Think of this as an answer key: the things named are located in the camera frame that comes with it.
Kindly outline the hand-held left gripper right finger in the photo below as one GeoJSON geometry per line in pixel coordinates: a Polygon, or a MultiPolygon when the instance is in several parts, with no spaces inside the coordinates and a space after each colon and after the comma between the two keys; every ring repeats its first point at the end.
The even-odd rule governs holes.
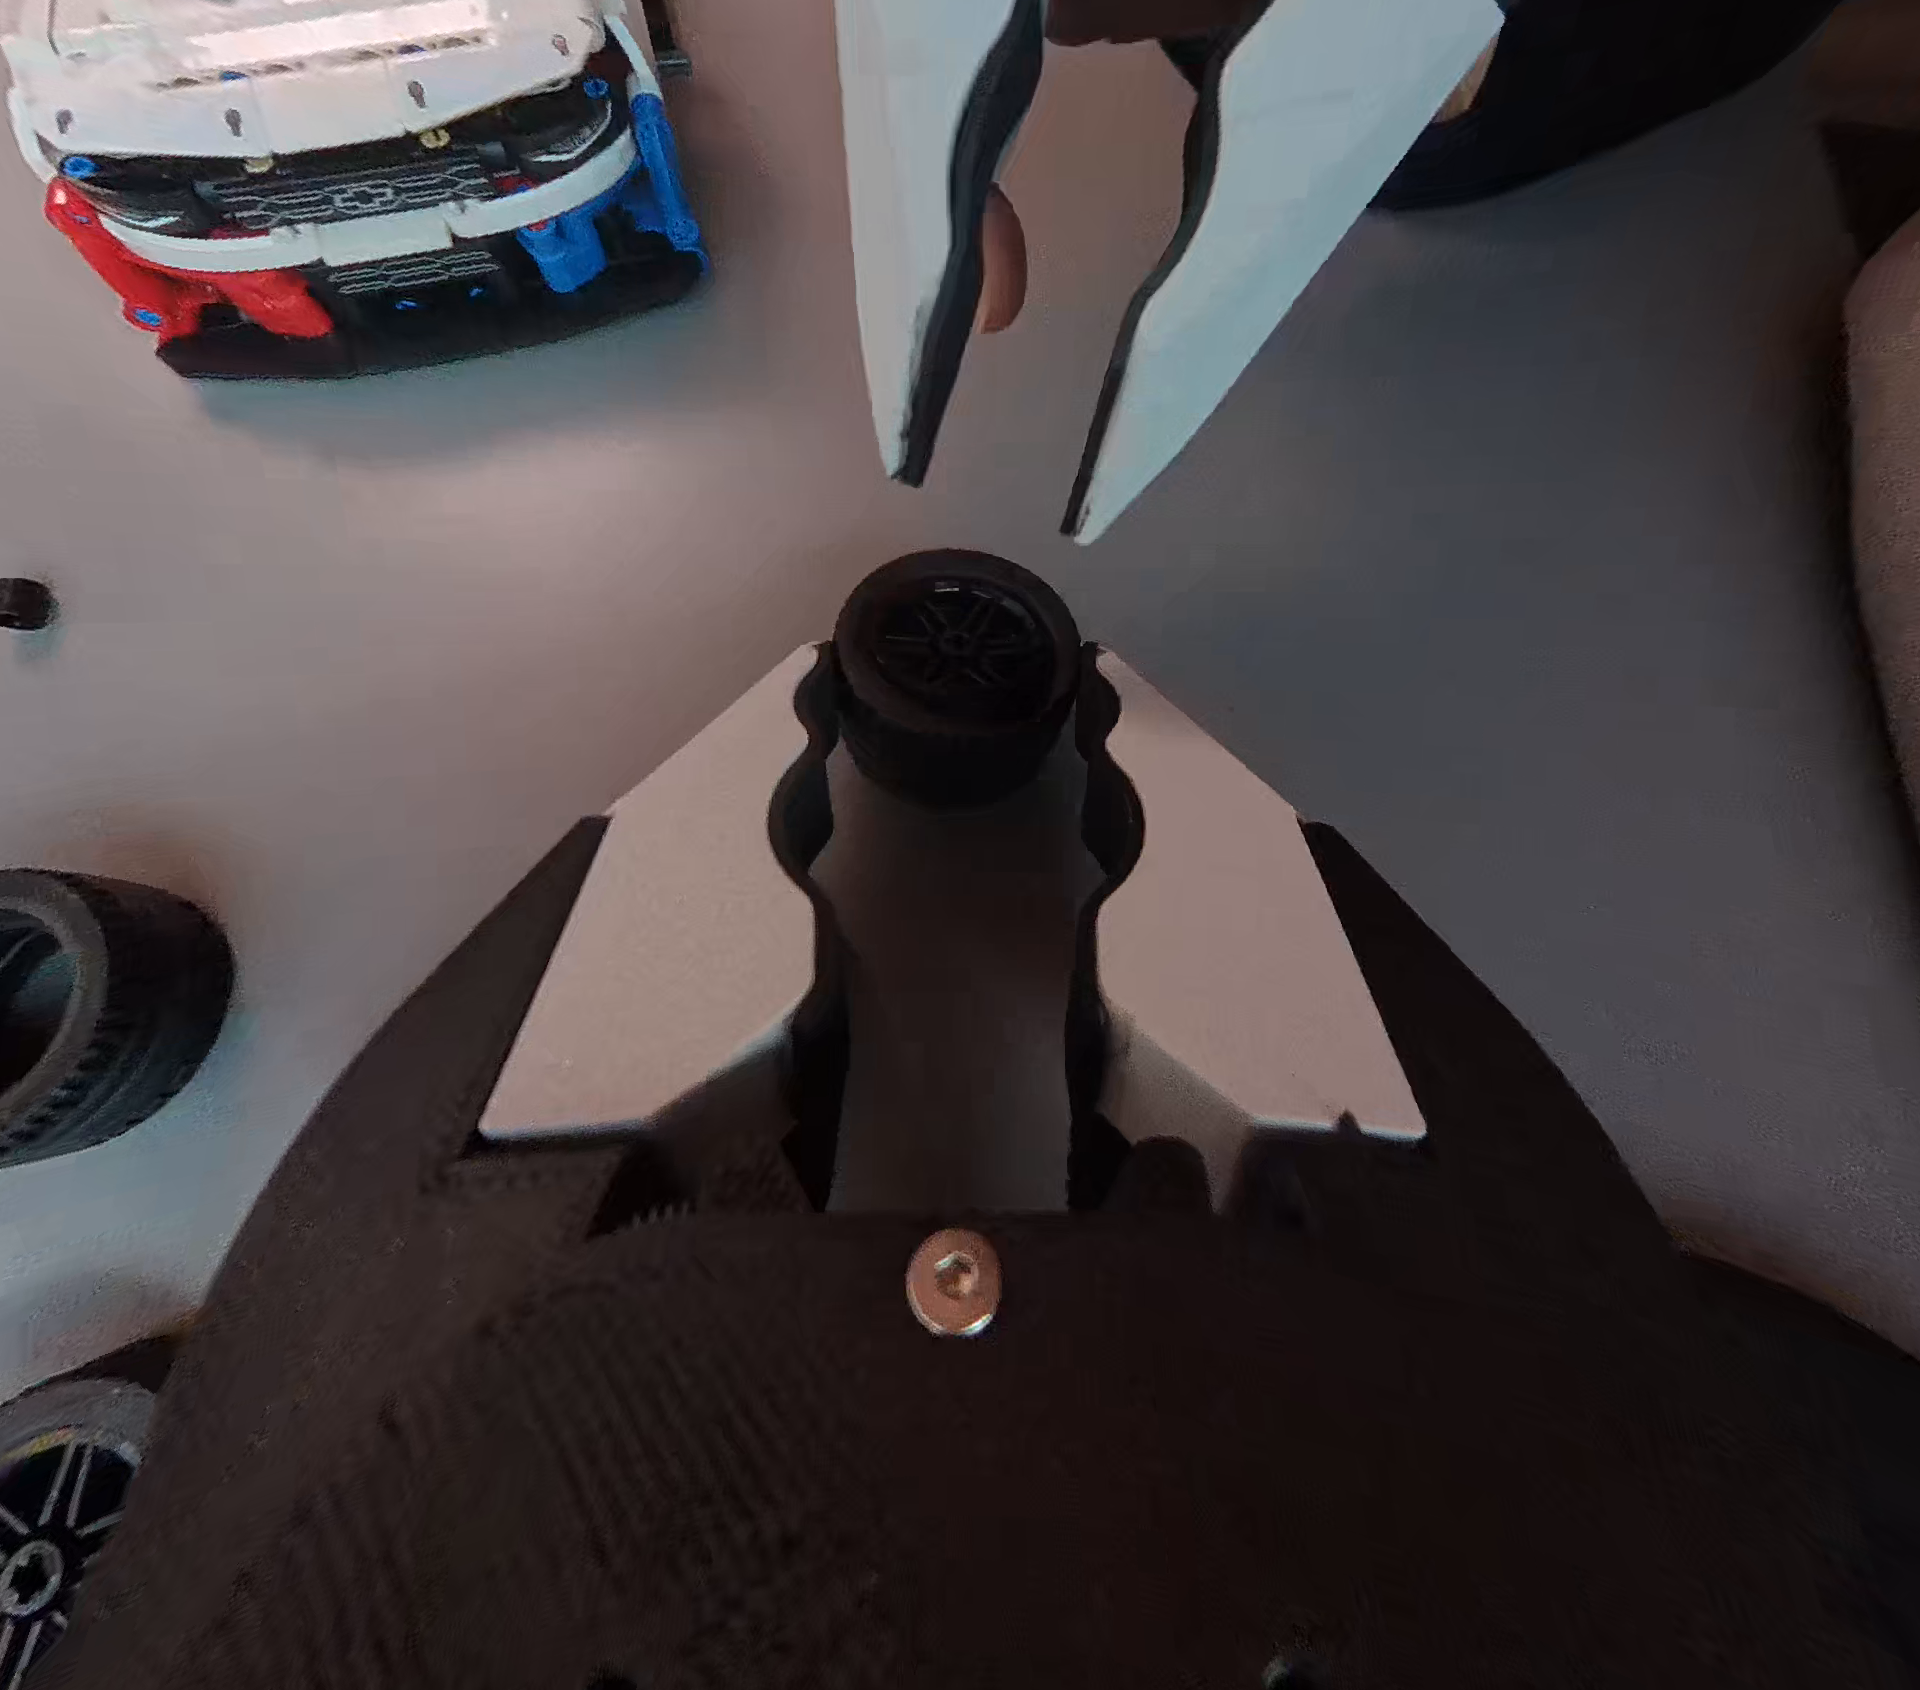
{"type": "Polygon", "coordinates": [[[1268,1143],[1416,1149],[1424,1111],[1294,806],[1111,647],[1084,647],[1071,733],[1094,871],[1067,1001],[1071,1203],[1100,1203],[1144,1143],[1182,1143],[1211,1203],[1268,1143]]]}

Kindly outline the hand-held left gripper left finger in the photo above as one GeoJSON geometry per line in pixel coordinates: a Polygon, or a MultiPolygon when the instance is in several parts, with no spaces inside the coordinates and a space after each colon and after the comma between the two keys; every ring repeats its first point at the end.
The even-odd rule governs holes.
{"type": "Polygon", "coordinates": [[[489,1143],[840,1118],[825,645],[790,651],[624,790],[480,1118],[489,1143]]]}

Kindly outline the black rubber toy tyre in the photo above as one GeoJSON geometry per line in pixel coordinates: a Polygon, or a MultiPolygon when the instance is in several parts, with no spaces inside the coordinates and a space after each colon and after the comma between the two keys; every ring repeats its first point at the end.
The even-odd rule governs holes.
{"type": "Polygon", "coordinates": [[[148,1455],[157,1396],[123,1379],[53,1383],[4,1403],[4,1444],[38,1428],[75,1423],[127,1439],[136,1450],[136,1469],[148,1455]]]}
{"type": "Polygon", "coordinates": [[[153,885],[4,871],[4,1169],[108,1143],[202,1066],[235,989],[220,925],[153,885]]]}
{"type": "Polygon", "coordinates": [[[1074,710],[1081,687],[1081,626],[1067,601],[1031,571],[983,551],[916,551],[869,571],[832,626],[832,689],[840,734],[860,778],[928,807],[976,807],[1022,790],[1074,710]],[[1042,695],[1022,710],[953,714],[901,695],[860,647],[882,594],[908,579],[986,579],[1016,590],[1053,637],[1053,673],[1042,695]]]}

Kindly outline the toy brick race car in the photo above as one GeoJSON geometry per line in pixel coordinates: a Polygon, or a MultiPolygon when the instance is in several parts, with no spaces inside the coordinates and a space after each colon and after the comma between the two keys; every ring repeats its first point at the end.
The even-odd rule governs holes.
{"type": "Polygon", "coordinates": [[[668,0],[4,0],[42,218],[185,383],[509,354],[711,256],[668,0]]]}

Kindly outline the person's right hand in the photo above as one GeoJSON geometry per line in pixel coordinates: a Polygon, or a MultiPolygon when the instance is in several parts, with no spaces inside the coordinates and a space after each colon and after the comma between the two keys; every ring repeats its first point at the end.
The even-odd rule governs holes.
{"type": "Polygon", "coordinates": [[[1028,242],[1015,204],[997,181],[983,201],[979,256],[983,287],[976,298],[972,329],[1003,333],[1015,324],[1028,298],[1028,242]]]}

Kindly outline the black textured pad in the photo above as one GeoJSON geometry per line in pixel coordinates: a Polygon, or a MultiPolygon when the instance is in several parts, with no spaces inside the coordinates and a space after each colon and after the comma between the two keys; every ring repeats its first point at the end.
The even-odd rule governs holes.
{"type": "Polygon", "coordinates": [[[1484,204],[1738,95],[1824,22],[1817,0],[1620,0],[1523,6],[1477,100],[1433,120],[1369,195],[1376,214],[1484,204]]]}

